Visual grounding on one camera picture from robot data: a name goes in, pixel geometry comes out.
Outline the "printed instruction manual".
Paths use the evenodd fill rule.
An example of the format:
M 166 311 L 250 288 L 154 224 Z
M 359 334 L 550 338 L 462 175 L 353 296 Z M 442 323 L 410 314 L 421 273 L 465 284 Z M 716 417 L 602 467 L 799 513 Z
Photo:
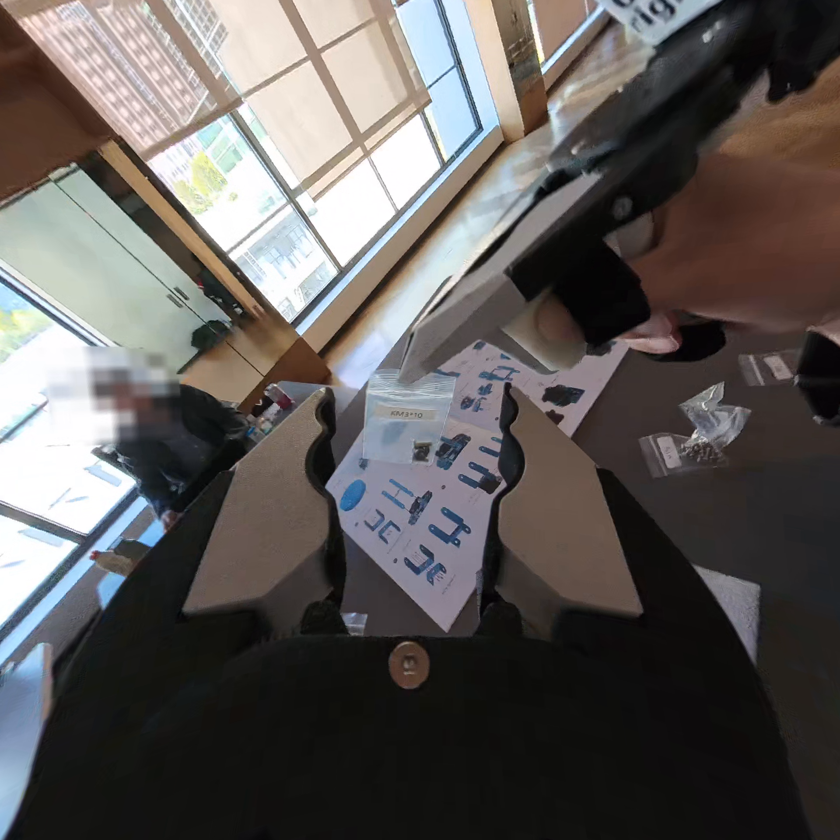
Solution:
M 571 436 L 627 352 L 613 342 L 568 371 L 539 374 L 478 341 L 448 360 L 456 378 L 444 432 L 429 462 L 399 465 L 362 455 L 362 433 L 328 483 L 344 533 L 442 630 L 476 584 L 490 506 L 503 488 L 499 416 L 505 385 L 524 392 Z

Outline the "large window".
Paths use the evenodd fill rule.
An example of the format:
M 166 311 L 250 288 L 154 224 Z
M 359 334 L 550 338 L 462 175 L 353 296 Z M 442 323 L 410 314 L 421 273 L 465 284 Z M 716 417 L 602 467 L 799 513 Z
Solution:
M 430 103 L 319 196 L 242 106 L 150 159 L 280 315 L 300 322 L 466 150 L 482 124 L 445 2 L 401 2 Z
M 4 641 L 44 597 L 145 514 L 135 482 L 60 430 L 49 386 L 88 361 L 91 343 L 2 269 L 1 627 Z

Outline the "pale green cabinet doors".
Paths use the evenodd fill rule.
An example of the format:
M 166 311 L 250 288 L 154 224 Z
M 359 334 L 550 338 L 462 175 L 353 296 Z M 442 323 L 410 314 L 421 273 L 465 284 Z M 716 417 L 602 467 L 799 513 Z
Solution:
M 181 372 L 233 323 L 77 165 L 2 205 L 2 266 L 102 337 Z

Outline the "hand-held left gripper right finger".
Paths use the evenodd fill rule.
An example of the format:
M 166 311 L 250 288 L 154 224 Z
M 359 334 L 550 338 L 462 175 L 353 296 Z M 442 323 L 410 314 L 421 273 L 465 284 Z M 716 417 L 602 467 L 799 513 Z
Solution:
M 498 469 L 479 573 L 479 619 L 500 604 L 526 634 L 563 614 L 635 620 L 641 598 L 595 462 L 529 397 L 505 385 Z

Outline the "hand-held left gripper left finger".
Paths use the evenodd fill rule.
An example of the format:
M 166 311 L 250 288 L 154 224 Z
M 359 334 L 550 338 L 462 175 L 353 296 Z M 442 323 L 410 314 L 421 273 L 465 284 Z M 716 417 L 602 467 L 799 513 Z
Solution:
M 271 631 L 343 624 L 346 555 L 335 499 L 332 389 L 319 387 L 234 468 L 183 612 L 253 613 Z

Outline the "beige roller blind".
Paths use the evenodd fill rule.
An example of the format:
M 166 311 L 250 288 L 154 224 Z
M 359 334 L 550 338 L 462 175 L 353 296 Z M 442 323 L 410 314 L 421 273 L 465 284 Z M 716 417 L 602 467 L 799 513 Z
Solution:
M 246 106 L 315 197 L 431 102 L 401 2 L 3 5 L 145 160 Z

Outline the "white foam frame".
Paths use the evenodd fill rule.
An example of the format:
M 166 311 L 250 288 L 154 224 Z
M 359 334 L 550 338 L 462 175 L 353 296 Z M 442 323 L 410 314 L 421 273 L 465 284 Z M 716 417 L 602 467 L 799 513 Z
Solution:
M 694 565 L 741 640 L 753 665 L 758 664 L 760 642 L 760 585 Z

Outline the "person's right hand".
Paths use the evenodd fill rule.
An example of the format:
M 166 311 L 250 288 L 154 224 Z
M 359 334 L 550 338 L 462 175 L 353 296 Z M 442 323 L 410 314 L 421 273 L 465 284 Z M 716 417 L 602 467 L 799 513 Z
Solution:
M 739 159 L 715 138 L 666 205 L 605 241 L 640 279 L 650 317 L 617 336 L 677 351 L 687 312 L 762 333 L 811 331 L 839 343 L 836 172 Z

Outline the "beige pillar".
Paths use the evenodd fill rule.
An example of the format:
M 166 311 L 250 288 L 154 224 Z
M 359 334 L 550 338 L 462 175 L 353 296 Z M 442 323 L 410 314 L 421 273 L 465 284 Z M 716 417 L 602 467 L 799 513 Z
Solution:
M 518 142 L 549 120 L 528 2 L 465 5 L 504 141 Z

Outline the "crumpled clear screw bag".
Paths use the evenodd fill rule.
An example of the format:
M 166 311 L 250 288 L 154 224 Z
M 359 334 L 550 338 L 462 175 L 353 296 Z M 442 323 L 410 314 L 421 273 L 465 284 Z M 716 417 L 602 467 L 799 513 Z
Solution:
M 714 384 L 679 405 L 694 431 L 680 446 L 680 453 L 698 462 L 719 459 L 738 438 L 751 411 L 726 404 L 724 382 Z

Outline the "light wooden cabinet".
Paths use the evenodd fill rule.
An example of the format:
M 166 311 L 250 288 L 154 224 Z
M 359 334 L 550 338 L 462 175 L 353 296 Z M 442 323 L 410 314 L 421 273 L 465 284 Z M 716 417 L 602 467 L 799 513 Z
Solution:
M 236 327 L 179 374 L 183 384 L 250 408 L 273 382 L 325 384 L 332 373 L 291 326 L 263 318 Z

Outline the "small clear hardware bag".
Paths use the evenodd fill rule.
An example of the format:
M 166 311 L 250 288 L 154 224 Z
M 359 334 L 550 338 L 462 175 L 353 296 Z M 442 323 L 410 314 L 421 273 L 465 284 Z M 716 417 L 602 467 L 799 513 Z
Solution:
M 741 353 L 738 366 L 749 386 L 791 385 L 795 381 L 800 357 L 798 349 Z

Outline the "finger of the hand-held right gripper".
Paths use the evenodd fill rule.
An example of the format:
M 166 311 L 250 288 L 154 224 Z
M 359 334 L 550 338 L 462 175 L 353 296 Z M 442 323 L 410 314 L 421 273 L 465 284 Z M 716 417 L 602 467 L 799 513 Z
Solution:
M 437 290 L 407 335 L 411 384 L 476 341 L 543 374 L 614 340 L 613 172 L 542 172 Z

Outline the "light wooden door frame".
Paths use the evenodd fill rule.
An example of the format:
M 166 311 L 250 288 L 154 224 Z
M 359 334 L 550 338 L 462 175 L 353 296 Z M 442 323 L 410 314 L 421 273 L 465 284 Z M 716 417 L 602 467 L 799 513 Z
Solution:
M 125 142 L 109 140 L 98 148 L 98 154 L 211 271 L 251 318 L 262 320 L 269 316 L 270 306 L 256 286 L 195 220 L 173 191 Z

